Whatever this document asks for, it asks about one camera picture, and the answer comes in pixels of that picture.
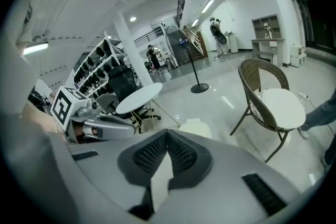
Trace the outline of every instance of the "ceiling light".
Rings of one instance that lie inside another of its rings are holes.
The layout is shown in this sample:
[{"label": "ceiling light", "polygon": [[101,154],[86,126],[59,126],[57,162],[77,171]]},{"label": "ceiling light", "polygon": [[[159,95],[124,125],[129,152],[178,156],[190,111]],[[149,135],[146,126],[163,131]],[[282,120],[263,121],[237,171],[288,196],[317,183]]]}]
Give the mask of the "ceiling light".
[{"label": "ceiling light", "polygon": [[202,13],[205,13],[214,1],[215,0],[209,0],[208,4],[203,8]]},{"label": "ceiling light", "polygon": [[198,23],[199,19],[196,19],[191,27],[194,27]]},{"label": "ceiling light", "polygon": [[36,52],[39,50],[44,50],[48,48],[48,46],[49,46],[48,42],[27,46],[25,50],[23,51],[23,55],[30,54],[32,52]]}]

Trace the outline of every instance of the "black railing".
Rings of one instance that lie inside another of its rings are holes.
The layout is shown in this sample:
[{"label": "black railing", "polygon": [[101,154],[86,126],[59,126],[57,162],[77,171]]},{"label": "black railing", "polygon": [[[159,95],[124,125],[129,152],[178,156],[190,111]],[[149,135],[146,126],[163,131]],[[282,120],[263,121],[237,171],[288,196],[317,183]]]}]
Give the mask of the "black railing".
[{"label": "black railing", "polygon": [[147,42],[154,40],[160,36],[163,36],[163,30],[162,28],[159,26],[156,29],[154,29],[153,31],[147,33],[146,35],[143,35],[142,37],[139,37],[138,39],[136,39],[134,41],[135,46],[137,48],[139,48],[140,46],[146,44]]},{"label": "black railing", "polygon": [[184,4],[185,4],[185,0],[178,0],[178,3],[177,3],[177,17],[176,17],[176,22],[177,22],[178,27],[180,27],[180,22],[182,20]]}]

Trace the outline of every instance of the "stair railing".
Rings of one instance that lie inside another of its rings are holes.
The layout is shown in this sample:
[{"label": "stair railing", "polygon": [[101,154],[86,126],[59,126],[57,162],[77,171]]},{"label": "stair railing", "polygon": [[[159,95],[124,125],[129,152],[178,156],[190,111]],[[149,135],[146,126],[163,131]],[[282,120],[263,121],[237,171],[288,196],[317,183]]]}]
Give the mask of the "stair railing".
[{"label": "stair railing", "polygon": [[201,32],[197,32],[197,34],[195,34],[194,32],[190,31],[188,28],[186,28],[186,26],[183,27],[183,31],[184,31],[185,35],[187,36],[188,40],[190,41],[190,43],[193,44],[195,46],[195,48],[204,57],[208,57]]}]

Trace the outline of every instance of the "white column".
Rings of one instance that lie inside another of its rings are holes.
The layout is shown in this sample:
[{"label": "white column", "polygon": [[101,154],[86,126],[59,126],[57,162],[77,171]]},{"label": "white column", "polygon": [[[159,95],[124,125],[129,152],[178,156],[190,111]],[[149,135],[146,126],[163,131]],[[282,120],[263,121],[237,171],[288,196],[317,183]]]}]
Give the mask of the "white column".
[{"label": "white column", "polygon": [[118,12],[114,25],[116,26],[115,28],[118,32],[122,45],[124,46],[127,56],[129,57],[134,70],[138,74],[142,85],[148,86],[152,84],[153,81],[151,76],[148,74],[144,63],[141,60],[141,56],[135,46],[130,30],[128,29],[125,18],[121,12]]}]

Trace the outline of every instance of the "vent grille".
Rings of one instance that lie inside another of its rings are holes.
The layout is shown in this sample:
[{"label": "vent grille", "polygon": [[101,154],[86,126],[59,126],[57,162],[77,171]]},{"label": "vent grille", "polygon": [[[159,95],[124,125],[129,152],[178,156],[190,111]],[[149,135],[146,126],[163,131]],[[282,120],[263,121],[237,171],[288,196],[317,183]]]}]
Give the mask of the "vent grille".
[{"label": "vent grille", "polygon": [[88,159],[88,158],[91,158],[97,155],[98,153],[96,151],[88,151],[84,153],[75,154],[72,157],[76,162],[76,161],[81,161],[82,159]]},{"label": "vent grille", "polygon": [[269,216],[274,215],[286,204],[266,185],[266,183],[257,175],[250,174],[243,176],[242,179],[261,203]]}]

